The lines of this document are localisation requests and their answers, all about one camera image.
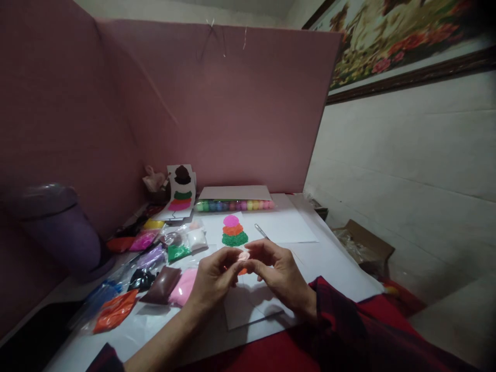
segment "flower painting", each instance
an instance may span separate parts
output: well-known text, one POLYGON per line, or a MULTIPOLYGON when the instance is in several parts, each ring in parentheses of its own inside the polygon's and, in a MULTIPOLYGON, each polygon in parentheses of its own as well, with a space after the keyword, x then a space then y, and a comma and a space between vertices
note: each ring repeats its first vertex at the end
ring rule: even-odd
POLYGON ((451 51, 482 32, 472 0, 337 0, 312 30, 343 33, 331 91, 451 51))

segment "cardboard box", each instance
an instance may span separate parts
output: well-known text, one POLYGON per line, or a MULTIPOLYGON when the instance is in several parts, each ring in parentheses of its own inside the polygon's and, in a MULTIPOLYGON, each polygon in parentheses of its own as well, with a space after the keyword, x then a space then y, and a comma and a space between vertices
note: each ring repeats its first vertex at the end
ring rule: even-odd
POLYGON ((354 220, 331 229, 351 257, 370 275, 389 277, 388 259, 394 248, 354 220))

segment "trash can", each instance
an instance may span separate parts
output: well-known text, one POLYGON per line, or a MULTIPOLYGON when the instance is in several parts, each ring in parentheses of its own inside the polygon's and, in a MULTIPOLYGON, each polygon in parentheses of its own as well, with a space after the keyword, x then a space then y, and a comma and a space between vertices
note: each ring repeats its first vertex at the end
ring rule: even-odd
POLYGON ((79 281, 99 278, 114 265, 115 257, 73 188, 57 183, 26 187, 7 193, 2 201, 24 230, 79 281))

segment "white paper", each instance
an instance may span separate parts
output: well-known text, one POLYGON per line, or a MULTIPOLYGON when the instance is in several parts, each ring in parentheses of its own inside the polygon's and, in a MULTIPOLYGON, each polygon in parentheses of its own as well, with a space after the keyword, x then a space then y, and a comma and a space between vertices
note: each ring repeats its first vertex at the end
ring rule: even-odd
MULTIPOLYGON (((241 212, 231 213, 239 220, 239 224, 246 224, 241 212)), ((217 249, 221 249, 225 244, 222 242, 224 219, 227 215, 217 215, 209 223, 207 234, 211 240, 216 241, 217 249)), ((254 238, 248 235, 248 241, 254 238)), ((226 310, 227 328, 229 330, 253 323, 266 318, 269 315, 280 313, 287 309, 274 296, 265 282, 258 282, 256 274, 245 274, 238 277, 238 285, 227 293, 224 300, 226 310)))
POLYGON ((152 218, 156 221, 166 221, 166 220, 180 220, 187 218, 191 215, 193 211, 193 207, 195 205, 195 197, 196 197, 196 173, 191 170, 191 166, 188 164, 183 164, 183 166, 187 169, 190 177, 191 177, 191 182, 187 185, 180 185, 176 182, 174 179, 176 177, 176 169, 180 165, 168 165, 167 166, 167 172, 169 173, 169 182, 170 184, 170 201, 167 203, 167 205, 162 209, 159 213, 154 215, 152 218), (186 209, 180 210, 180 211, 171 211, 169 210, 169 207, 171 206, 171 203, 174 201, 174 194, 175 192, 188 192, 191 191, 191 202, 190 206, 186 209))
MULTIPOLYGON (((255 229, 255 224, 258 224, 265 234, 267 234, 267 237, 276 244, 318 242, 317 237, 287 195, 270 195, 275 203, 274 209, 242 212, 243 228, 248 235, 249 241, 263 238, 255 229)), ((212 231, 215 230, 215 223, 218 223, 218 217, 225 217, 228 214, 232 214, 232 212, 202 213, 201 219, 207 230, 207 241, 209 244, 218 244, 219 239, 213 236, 215 232, 212 231)))
POLYGON ((238 277, 236 288, 231 288, 224 300, 227 329, 231 330, 280 312, 290 312, 274 296, 265 282, 257 281, 257 274, 238 277))
MULTIPOLYGON (((223 232, 224 219, 229 214, 232 214, 233 216, 238 218, 239 224, 243 227, 243 231, 245 232, 245 234, 248 235, 248 233, 245 231, 245 221, 243 219, 243 214, 241 212, 228 213, 228 214, 224 214, 224 215, 213 216, 214 218, 209 219, 208 225, 205 226, 205 230, 206 230, 207 234, 209 235, 209 238, 211 241, 211 243, 209 243, 209 244, 215 244, 218 249, 225 246, 225 244, 222 242, 222 236, 224 234, 224 232, 223 232)), ((248 242, 250 242, 252 240, 254 240, 254 239, 251 238, 250 235, 248 235, 248 242)))
POLYGON ((198 199, 271 200, 267 186, 215 186, 203 188, 198 199))

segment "wooden frame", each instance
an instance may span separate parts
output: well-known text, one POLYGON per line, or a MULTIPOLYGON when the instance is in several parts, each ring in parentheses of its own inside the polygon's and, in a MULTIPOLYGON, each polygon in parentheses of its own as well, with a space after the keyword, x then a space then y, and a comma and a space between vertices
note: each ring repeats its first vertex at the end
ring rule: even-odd
MULTIPOLYGON (((305 23, 310 29, 336 0, 325 0, 305 23)), ((328 96, 326 105, 496 69, 496 46, 328 96)))

